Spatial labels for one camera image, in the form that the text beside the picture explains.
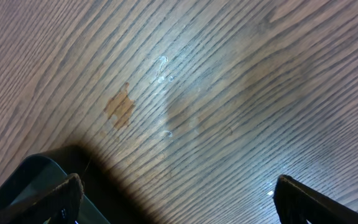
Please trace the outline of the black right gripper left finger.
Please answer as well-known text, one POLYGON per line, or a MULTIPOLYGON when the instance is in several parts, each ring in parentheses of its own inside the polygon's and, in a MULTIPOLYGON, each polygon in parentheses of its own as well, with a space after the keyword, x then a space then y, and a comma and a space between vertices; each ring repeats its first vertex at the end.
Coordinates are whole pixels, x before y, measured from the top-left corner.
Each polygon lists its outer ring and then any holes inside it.
POLYGON ((74 224, 83 197, 84 188, 80 176, 73 173, 40 193, 2 209, 0 224, 74 224))

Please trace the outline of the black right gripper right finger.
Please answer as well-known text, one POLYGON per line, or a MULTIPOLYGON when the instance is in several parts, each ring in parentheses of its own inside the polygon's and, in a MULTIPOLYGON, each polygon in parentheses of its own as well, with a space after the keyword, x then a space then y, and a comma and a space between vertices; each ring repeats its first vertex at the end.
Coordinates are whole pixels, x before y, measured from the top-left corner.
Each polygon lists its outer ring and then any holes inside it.
POLYGON ((358 223, 357 212, 302 184, 289 175, 278 177, 273 202, 281 223, 358 223))

